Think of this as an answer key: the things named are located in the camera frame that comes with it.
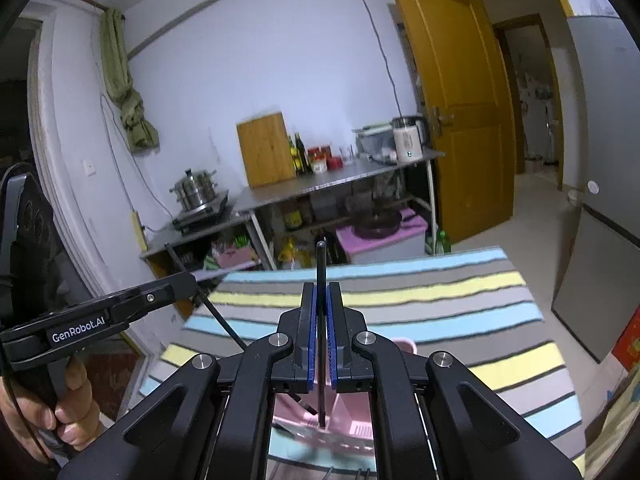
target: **human hand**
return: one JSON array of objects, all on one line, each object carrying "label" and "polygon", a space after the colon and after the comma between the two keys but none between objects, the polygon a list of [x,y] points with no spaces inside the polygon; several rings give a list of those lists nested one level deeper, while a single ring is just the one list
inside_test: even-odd
[{"label": "human hand", "polygon": [[[29,431],[24,427],[5,389],[4,380],[2,378],[0,382],[0,410],[7,426],[14,438],[34,459],[46,462],[37,444],[31,439]],[[38,397],[12,381],[18,405],[26,420],[32,425],[36,437],[49,458],[52,458],[52,454],[38,436],[38,428],[54,430],[58,427],[60,439],[71,444],[78,451],[91,444],[104,431],[99,420],[100,408],[93,399],[91,383],[87,380],[86,369],[80,359],[71,358],[65,371],[65,381],[68,392],[58,401],[55,414]]]}]

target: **striped tablecloth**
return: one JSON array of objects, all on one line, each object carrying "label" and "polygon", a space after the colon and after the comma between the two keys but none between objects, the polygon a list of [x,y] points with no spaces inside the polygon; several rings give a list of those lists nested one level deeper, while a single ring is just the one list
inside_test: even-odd
[{"label": "striped tablecloth", "polygon": [[[300,306],[302,284],[314,279],[314,270],[235,272],[210,300],[250,342],[273,333],[280,314]],[[585,439],[573,383],[542,313],[501,249],[330,267],[327,280],[340,282],[344,306],[360,310],[373,332],[412,339],[421,355],[455,355],[584,473]],[[151,367],[140,393],[148,395],[197,352],[239,351],[201,306]],[[358,469],[375,471],[373,457],[337,456],[277,430],[270,457],[270,471],[278,467],[274,478],[296,478],[291,469],[297,466],[308,469],[305,478],[318,479],[333,467],[332,480],[353,479]]]}]

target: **white round sticker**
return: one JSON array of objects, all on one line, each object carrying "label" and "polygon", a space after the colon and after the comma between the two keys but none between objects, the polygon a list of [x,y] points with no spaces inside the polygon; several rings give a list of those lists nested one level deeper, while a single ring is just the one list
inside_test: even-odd
[{"label": "white round sticker", "polygon": [[593,180],[588,181],[587,188],[594,195],[597,195],[598,192],[600,192],[600,186],[598,186],[598,184],[596,182],[594,182]]}]

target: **blue gripper pad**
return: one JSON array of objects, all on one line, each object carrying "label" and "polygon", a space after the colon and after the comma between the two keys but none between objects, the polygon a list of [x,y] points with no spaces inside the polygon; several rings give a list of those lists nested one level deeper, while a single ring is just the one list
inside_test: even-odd
[{"label": "blue gripper pad", "polygon": [[314,296],[311,301],[311,330],[309,330],[309,362],[308,362],[308,375],[306,376],[306,382],[309,386],[309,391],[314,389],[314,377],[316,376],[316,285],[314,285]]},{"label": "blue gripper pad", "polygon": [[329,286],[326,287],[326,332],[327,332],[327,349],[329,353],[329,377],[331,379],[332,389],[336,389],[338,384],[338,361],[337,347],[335,344],[334,315],[331,308],[331,293]]}]

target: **yellow stripe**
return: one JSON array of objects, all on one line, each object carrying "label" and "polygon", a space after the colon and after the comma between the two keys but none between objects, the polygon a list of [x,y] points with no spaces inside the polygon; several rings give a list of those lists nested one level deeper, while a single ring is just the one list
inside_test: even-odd
[{"label": "yellow stripe", "polygon": [[574,460],[574,464],[580,470],[580,474],[584,478],[584,453]]},{"label": "yellow stripe", "polygon": [[[496,290],[505,286],[525,285],[522,276],[516,270],[477,276],[457,283],[437,283],[429,286],[414,286],[383,292],[344,292],[344,306],[376,306],[407,303],[409,301],[435,301],[459,296],[468,296],[487,290]],[[241,294],[215,291],[209,296],[213,303],[256,305],[256,306],[300,306],[302,294]]]},{"label": "yellow stripe", "polygon": [[176,366],[182,366],[194,355],[196,355],[196,352],[194,352],[193,350],[189,350],[188,348],[183,348],[181,346],[171,344],[166,348],[166,350],[162,354],[162,359]]},{"label": "yellow stripe", "polygon": [[499,390],[532,379],[563,364],[564,359],[556,344],[547,343],[523,354],[470,370],[489,388]]}]

